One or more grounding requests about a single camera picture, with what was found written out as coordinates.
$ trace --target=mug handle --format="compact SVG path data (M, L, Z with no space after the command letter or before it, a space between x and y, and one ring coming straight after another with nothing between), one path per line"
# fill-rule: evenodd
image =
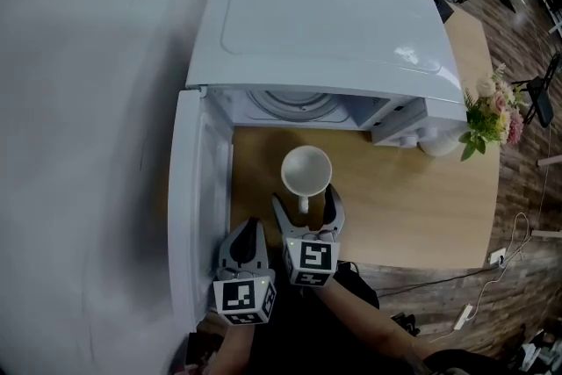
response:
M308 197L299 197L299 211L301 214L308 213Z

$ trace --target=open microwave door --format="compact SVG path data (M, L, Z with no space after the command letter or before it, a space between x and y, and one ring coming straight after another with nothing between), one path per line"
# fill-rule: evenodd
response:
M230 220L234 128L198 90L177 102L169 168L168 259L174 319L184 335L205 317Z

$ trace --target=white mug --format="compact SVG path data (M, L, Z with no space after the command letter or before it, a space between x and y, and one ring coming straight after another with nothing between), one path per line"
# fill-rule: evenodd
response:
M301 146L289 152L281 164L285 187L299 196L299 211L308 213L308 198L320 194L330 184L332 163L314 146Z

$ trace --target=black sleeve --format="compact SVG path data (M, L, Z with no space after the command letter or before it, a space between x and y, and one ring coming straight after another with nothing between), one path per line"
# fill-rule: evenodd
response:
M431 371L445 373L448 369L461 369L469 375L507 375L508 368L490 357L465 350L441 350L427 357L423 363Z

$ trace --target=chair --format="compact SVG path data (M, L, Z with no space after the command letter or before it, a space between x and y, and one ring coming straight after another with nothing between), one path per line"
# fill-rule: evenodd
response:
M538 114L538 121L541 123L543 128L546 128L554 118L551 100L549 99L546 91L551 84L552 77L554 76L559 63L560 52L557 52L552 57L551 64L549 64L548 69L546 69L546 74L543 78L536 76L532 80L523 80L522 82L512 83L514 85L526 84L525 88L521 91L528 91L532 102L523 124L530 124L536 113Z

